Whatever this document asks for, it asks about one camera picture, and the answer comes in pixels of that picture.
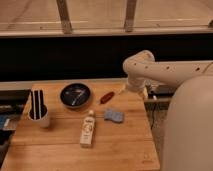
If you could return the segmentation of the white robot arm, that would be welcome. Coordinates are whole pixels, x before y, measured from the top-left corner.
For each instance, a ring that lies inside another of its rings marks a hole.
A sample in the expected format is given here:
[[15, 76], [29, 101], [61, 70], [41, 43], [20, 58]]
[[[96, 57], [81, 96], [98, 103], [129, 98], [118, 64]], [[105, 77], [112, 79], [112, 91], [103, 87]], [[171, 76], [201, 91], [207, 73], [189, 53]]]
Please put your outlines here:
[[176, 88], [164, 128], [161, 171], [213, 171], [213, 60], [157, 62], [143, 50], [123, 62], [126, 88], [147, 79]]

